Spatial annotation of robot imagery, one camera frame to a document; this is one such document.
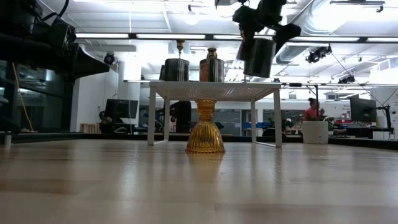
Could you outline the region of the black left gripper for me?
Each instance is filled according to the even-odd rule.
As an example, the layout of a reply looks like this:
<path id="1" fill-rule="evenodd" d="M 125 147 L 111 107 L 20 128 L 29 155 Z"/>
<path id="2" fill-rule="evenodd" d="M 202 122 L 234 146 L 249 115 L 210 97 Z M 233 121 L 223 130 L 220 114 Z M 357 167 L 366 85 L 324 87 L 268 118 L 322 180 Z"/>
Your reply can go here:
<path id="1" fill-rule="evenodd" d="M 75 28 L 63 20 L 54 20 L 49 30 L 49 41 L 55 55 L 62 59 L 73 78 L 109 72 L 109 65 L 95 59 L 75 43 Z"/>

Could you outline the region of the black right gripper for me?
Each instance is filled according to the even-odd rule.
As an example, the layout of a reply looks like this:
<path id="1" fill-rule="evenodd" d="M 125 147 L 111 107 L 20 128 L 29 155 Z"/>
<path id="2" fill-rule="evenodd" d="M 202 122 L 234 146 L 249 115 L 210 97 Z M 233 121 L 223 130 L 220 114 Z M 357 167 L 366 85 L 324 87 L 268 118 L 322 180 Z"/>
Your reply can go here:
<path id="1" fill-rule="evenodd" d="M 248 38 L 253 38 L 256 32 L 264 29 L 264 25 L 257 18 L 257 10 L 249 6 L 241 5 L 232 16 L 233 22 L 238 23 L 240 36 L 242 38 L 241 45 L 238 50 L 238 60 L 245 61 L 246 50 L 248 48 Z M 290 39 L 298 37 L 301 33 L 301 27 L 295 24 L 277 25 L 274 27 L 275 35 L 273 37 L 275 53 Z"/>

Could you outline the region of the silver tin candle orange label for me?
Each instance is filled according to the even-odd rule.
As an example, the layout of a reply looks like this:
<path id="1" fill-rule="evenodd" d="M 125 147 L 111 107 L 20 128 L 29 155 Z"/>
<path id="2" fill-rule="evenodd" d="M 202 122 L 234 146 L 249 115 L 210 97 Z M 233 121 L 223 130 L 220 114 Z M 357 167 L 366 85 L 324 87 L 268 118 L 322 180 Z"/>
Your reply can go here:
<path id="1" fill-rule="evenodd" d="M 200 61 L 201 82 L 224 82 L 224 61 L 218 58 L 206 58 Z"/>

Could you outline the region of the dark ribbed canister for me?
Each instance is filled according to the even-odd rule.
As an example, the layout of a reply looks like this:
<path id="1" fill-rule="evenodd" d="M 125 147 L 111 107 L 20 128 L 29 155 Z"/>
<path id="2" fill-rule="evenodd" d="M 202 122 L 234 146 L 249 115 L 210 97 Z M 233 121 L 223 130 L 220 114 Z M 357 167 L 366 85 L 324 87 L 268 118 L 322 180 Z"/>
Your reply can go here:
<path id="1" fill-rule="evenodd" d="M 189 65 L 188 60 L 168 58 L 165 61 L 164 80 L 167 82 L 188 82 Z"/>

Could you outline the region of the amber ribbed glass candle holder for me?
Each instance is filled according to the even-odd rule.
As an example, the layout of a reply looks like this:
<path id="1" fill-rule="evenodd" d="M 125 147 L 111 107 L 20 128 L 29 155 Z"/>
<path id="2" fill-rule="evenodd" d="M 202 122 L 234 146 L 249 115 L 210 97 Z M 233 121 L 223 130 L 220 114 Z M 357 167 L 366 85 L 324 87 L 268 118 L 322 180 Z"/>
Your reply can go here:
<path id="1" fill-rule="evenodd" d="M 216 100 L 195 100 L 199 121 L 194 125 L 187 142 L 186 151 L 197 154 L 224 154 L 225 148 L 220 131 L 212 121 Z"/>

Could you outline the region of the long ceiling light strip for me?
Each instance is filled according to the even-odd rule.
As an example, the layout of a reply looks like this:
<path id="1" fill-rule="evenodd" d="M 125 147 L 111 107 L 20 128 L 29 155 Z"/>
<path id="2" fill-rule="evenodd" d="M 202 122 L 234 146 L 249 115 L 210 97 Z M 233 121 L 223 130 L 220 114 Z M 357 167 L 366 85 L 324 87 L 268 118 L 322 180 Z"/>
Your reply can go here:
<path id="1" fill-rule="evenodd" d="M 77 33 L 79 39 L 128 39 L 128 34 Z"/>
<path id="2" fill-rule="evenodd" d="M 369 37 L 366 42 L 396 44 L 398 37 Z"/>
<path id="3" fill-rule="evenodd" d="M 205 39 L 203 34 L 137 34 L 138 39 Z"/>
<path id="4" fill-rule="evenodd" d="M 357 42 L 359 37 L 295 37 L 293 42 Z"/>

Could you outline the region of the black computer monitor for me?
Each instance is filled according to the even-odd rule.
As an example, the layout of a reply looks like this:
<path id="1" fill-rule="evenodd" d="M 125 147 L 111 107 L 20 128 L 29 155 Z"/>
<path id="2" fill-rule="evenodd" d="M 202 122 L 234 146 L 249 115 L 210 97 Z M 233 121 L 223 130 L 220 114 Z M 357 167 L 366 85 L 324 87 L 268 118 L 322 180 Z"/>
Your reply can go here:
<path id="1" fill-rule="evenodd" d="M 361 99 L 359 97 L 351 97 L 349 99 L 351 120 L 356 122 L 376 122 L 377 108 L 375 100 Z"/>
<path id="2" fill-rule="evenodd" d="M 135 119 L 139 102 L 136 100 L 107 99 L 104 115 L 112 119 Z"/>

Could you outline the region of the person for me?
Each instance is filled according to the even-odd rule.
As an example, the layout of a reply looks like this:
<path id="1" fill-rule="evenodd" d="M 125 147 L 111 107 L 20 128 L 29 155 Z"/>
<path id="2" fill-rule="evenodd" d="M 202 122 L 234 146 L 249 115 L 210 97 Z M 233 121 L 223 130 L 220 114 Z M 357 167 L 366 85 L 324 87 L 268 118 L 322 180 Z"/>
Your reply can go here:
<path id="1" fill-rule="evenodd" d="M 113 120 L 110 117 L 105 116 L 105 111 L 99 113 L 101 122 L 99 123 L 99 129 L 103 134 L 113 133 Z"/>
<path id="2" fill-rule="evenodd" d="M 314 98 L 308 99 L 310 103 L 309 109 L 304 112 L 304 121 L 318 121 L 324 115 L 325 110 L 323 108 L 319 108 L 317 105 L 317 100 Z"/>
<path id="3" fill-rule="evenodd" d="M 192 105 L 190 101 L 178 101 L 170 106 L 174 110 L 177 133 L 189 133 L 192 118 Z"/>

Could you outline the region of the wooden slatted crate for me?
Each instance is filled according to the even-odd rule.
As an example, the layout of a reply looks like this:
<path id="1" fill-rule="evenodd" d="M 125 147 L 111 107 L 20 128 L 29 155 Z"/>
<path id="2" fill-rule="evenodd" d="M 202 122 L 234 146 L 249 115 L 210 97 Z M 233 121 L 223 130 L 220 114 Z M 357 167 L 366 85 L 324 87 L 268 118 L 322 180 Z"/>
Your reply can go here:
<path id="1" fill-rule="evenodd" d="M 84 134 L 101 134 L 100 125 L 97 123 L 81 123 L 80 132 Z"/>

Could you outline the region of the white perforated metal shelf riser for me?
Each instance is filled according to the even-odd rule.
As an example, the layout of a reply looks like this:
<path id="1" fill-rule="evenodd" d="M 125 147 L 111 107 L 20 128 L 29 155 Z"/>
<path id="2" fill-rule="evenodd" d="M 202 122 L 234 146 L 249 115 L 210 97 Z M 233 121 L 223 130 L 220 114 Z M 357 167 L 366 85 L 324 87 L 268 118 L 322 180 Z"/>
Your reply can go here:
<path id="1" fill-rule="evenodd" d="M 149 82 L 149 120 L 147 144 L 155 146 L 156 96 L 164 100 L 165 115 L 169 115 L 171 101 L 194 101 L 210 98 L 220 102 L 249 102 L 251 128 L 256 127 L 256 102 L 272 94 L 274 102 L 274 147 L 282 147 L 280 83 L 213 83 L 213 82 Z"/>

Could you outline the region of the white pot with green plant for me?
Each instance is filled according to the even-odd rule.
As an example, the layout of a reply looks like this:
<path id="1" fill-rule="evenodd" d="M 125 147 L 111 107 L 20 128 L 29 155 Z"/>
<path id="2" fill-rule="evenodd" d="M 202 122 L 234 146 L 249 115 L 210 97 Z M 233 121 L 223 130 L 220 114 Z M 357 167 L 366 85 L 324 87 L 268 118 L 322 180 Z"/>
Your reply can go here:
<path id="1" fill-rule="evenodd" d="M 334 120 L 334 117 L 331 116 L 306 116 L 302 123 L 303 142 L 305 144 L 328 144 Z"/>

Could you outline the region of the dark office desk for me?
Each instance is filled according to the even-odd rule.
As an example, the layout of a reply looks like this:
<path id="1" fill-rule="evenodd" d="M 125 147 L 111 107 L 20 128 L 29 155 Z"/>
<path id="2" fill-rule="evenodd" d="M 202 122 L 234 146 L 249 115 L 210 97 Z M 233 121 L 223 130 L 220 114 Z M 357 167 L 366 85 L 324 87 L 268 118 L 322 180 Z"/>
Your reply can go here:
<path id="1" fill-rule="evenodd" d="M 342 126 L 342 127 L 334 129 L 331 132 L 331 136 L 334 136 L 336 138 L 348 138 L 350 136 L 353 136 L 355 138 L 372 139 L 373 133 L 375 133 L 375 132 L 383 132 L 383 133 L 393 134 L 394 128 L 391 128 L 391 129 L 378 128 L 375 126 L 365 127 L 365 128 L 361 128 L 361 127 L 353 128 L 353 127 L 349 127 L 349 126 Z"/>

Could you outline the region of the silver ceiling duct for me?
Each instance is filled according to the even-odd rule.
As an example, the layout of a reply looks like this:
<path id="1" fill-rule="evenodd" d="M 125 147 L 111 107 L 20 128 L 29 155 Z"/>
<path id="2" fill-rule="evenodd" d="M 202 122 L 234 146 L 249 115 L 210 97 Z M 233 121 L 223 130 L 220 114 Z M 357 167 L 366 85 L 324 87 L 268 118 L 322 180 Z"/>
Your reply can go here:
<path id="1" fill-rule="evenodd" d="M 302 37 L 359 37 L 357 42 L 293 42 L 276 56 L 279 64 L 304 59 L 310 50 L 330 45 L 337 56 L 398 54 L 398 43 L 366 42 L 398 37 L 398 0 L 313 0 L 295 21 Z"/>

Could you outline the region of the black aluminium table frame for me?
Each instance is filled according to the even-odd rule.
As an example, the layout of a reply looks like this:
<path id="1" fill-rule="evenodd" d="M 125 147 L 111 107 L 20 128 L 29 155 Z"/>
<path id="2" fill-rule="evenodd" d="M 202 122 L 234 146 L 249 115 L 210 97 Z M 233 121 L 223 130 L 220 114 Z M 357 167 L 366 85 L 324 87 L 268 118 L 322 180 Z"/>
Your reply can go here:
<path id="1" fill-rule="evenodd" d="M 186 135 L 170 135 L 169 141 L 188 141 Z M 6 133 L 0 133 L 0 145 L 4 145 Z M 147 141 L 146 134 L 83 134 L 83 133 L 23 133 L 11 135 L 11 143 L 45 142 L 45 141 L 64 141 L 77 139 L 107 139 L 107 140 L 134 140 Z M 249 136 L 222 136 L 224 142 L 251 142 Z M 155 141 L 163 141 L 163 135 L 155 135 Z M 258 142 L 274 143 L 274 137 L 257 137 Z M 301 137 L 286 137 L 283 143 L 303 143 Z M 369 147 L 376 149 L 386 149 L 398 151 L 398 140 L 373 140 L 373 139 L 354 139 L 354 138 L 329 138 L 329 144 Z"/>

